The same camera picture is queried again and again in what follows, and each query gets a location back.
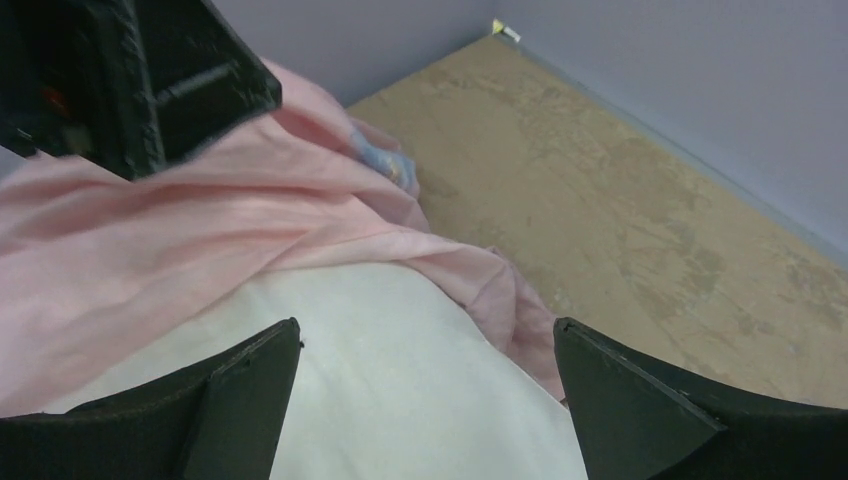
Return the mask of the white pillow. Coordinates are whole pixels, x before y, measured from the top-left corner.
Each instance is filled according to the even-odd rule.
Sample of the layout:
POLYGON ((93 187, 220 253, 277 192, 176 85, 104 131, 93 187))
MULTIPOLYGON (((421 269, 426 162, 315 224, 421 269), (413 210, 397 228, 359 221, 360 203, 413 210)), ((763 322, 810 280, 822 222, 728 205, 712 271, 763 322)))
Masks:
POLYGON ((295 318, 304 344, 275 479, 582 479, 570 413, 422 274, 361 263, 262 274, 50 413, 295 318))

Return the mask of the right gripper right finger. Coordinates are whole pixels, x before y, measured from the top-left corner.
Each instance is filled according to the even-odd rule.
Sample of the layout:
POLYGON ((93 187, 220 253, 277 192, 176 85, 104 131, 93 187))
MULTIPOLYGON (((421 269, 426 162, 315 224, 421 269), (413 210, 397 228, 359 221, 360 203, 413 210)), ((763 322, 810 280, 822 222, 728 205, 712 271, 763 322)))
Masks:
POLYGON ((847 412, 776 399, 634 350, 573 318, 555 356, 591 479, 844 479, 847 412))

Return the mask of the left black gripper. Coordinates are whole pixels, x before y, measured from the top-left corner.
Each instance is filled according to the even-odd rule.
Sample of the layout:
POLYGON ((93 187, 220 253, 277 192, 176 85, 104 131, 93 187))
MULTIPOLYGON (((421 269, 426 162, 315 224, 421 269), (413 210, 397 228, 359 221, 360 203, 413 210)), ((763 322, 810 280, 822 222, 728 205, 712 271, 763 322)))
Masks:
POLYGON ((282 87, 209 1, 5 1, 1 144, 134 181, 276 110, 282 87))

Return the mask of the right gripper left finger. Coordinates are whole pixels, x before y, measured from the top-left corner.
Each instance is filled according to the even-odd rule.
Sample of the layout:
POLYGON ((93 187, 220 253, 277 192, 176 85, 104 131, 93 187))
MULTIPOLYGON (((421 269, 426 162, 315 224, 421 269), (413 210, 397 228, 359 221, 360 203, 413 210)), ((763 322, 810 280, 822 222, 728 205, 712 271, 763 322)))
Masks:
POLYGON ((295 319, 64 414, 1 421, 4 479, 268 479, 302 349, 295 319))

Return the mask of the pink pillow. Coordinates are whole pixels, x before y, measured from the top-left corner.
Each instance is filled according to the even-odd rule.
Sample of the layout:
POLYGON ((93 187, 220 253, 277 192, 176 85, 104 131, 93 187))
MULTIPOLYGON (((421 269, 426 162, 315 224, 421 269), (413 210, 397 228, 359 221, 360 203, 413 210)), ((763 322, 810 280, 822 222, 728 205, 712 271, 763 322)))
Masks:
POLYGON ((435 235, 399 144, 279 66, 284 104, 130 182, 45 154, 1 182, 1 413, 40 410, 263 272, 411 267, 554 398, 553 314, 493 249, 435 235))

